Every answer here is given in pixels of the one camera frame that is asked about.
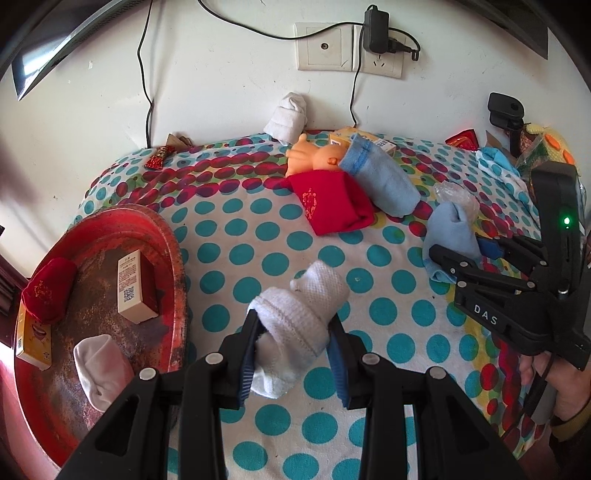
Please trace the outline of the person right hand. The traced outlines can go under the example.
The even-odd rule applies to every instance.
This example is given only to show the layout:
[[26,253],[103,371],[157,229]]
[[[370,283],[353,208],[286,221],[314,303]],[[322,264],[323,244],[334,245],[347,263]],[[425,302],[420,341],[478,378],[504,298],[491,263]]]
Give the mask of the person right hand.
[[[535,357],[522,355],[519,365],[522,382],[529,384],[535,373],[542,375],[550,359],[549,353]],[[584,370],[578,370],[566,360],[556,357],[546,380],[557,390],[554,414],[561,420],[575,417],[590,399],[590,364]]]

